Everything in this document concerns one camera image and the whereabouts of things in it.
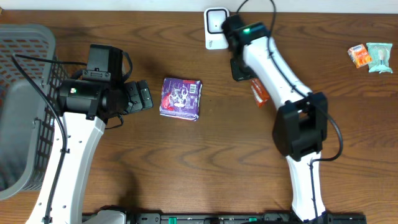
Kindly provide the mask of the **red orange snack bar wrapper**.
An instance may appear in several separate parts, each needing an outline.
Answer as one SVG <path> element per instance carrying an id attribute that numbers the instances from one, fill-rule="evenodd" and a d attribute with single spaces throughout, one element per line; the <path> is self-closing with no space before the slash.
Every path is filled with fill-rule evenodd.
<path id="1" fill-rule="evenodd" d="M 263 84 L 261 83 L 260 79 L 253 78 L 250 80 L 250 83 L 257 107 L 261 108 L 270 100 L 270 96 L 267 90 L 264 88 Z"/>

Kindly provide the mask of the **purple Carefree packet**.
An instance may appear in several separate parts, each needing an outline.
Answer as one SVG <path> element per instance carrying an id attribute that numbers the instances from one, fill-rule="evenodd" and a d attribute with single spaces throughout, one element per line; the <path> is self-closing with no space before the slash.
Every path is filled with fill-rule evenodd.
<path id="1" fill-rule="evenodd" d="M 199 118 L 201 89 L 202 83 L 199 80 L 165 78 L 161 91 L 160 115 L 196 121 Z"/>

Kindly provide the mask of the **small orange white packet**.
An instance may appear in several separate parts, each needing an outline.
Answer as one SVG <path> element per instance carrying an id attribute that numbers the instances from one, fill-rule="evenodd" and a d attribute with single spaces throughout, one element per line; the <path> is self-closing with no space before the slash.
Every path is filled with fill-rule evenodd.
<path id="1" fill-rule="evenodd" d="M 356 68 L 361 68 L 365 65 L 368 65 L 373 60 L 363 44 L 349 48 L 348 55 L 355 64 Z"/>

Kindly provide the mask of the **mint green snack packet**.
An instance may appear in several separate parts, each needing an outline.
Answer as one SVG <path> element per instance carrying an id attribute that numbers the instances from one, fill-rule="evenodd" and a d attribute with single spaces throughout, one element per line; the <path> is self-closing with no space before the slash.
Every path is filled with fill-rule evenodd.
<path id="1" fill-rule="evenodd" d="M 389 66 L 392 44 L 368 42 L 366 46 L 372 58 L 372 61 L 368 64 L 369 73 L 393 73 L 392 68 Z"/>

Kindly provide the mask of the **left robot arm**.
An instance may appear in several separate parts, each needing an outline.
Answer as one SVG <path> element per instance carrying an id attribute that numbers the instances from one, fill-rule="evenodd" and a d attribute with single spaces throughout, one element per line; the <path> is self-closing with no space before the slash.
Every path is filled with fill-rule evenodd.
<path id="1" fill-rule="evenodd" d="M 83 223 L 90 167 L 108 120 L 153 107 L 147 82 L 128 81 L 125 60 L 129 54 L 117 47 L 92 44 L 85 69 L 56 88 L 52 151 L 28 223 Z"/>

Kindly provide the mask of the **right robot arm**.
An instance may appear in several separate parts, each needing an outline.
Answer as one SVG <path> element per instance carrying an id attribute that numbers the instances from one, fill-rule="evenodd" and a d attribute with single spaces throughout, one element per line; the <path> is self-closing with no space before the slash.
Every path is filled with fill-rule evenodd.
<path id="1" fill-rule="evenodd" d="M 321 156 L 327 130 L 326 119 L 314 103 L 327 110 L 326 97 L 297 78 L 263 23 L 246 25 L 236 14 L 227 17 L 221 29 L 238 68 L 235 80 L 258 78 L 277 110 L 272 138 L 289 166 L 295 216 L 304 223 L 320 221 L 326 208 L 315 159 Z"/>

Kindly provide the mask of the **white barcode scanner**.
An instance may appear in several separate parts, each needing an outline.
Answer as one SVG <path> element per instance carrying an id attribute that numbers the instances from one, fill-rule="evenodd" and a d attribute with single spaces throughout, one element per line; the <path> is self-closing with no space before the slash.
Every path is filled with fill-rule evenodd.
<path id="1" fill-rule="evenodd" d="M 228 48 L 228 42 L 221 28 L 222 23 L 229 16 L 225 7 L 211 7 L 204 11 L 205 47 L 208 50 Z"/>

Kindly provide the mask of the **grey plastic mesh basket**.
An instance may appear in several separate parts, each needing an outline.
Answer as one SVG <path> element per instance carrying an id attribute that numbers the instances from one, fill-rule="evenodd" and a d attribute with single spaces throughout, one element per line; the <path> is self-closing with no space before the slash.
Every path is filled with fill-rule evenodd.
<path id="1" fill-rule="evenodd" d="M 54 101 L 69 77 L 57 59 L 55 36 L 42 25 L 1 25 L 1 199 L 39 190 L 49 161 L 54 115 L 12 62 Z"/>

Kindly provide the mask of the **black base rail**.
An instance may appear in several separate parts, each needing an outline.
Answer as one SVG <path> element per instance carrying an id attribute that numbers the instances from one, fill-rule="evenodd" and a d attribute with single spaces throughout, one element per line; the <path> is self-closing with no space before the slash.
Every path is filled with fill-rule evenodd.
<path id="1" fill-rule="evenodd" d="M 242 224 L 242 223 L 302 223 L 293 213 L 265 213 L 251 215 L 166 215 L 159 213 L 131 214 L 103 210 L 95 215 L 83 215 L 83 223 L 120 224 Z"/>

